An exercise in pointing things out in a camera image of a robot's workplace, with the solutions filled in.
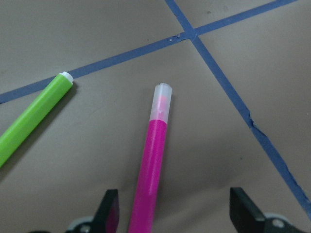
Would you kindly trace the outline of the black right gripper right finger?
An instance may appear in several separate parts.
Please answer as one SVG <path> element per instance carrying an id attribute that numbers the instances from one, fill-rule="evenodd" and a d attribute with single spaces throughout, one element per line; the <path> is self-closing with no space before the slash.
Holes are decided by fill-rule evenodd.
<path id="1" fill-rule="evenodd" d="M 229 216 L 238 233 L 262 233 L 264 230 L 263 212 L 240 187 L 230 188 Z"/>

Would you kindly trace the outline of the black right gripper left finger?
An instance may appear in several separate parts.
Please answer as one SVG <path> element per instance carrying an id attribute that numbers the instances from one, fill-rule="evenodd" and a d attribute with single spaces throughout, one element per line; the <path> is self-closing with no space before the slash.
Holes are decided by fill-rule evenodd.
<path id="1" fill-rule="evenodd" d="M 120 219 L 119 193 L 108 189 L 92 220 L 92 233 L 116 233 Z"/>

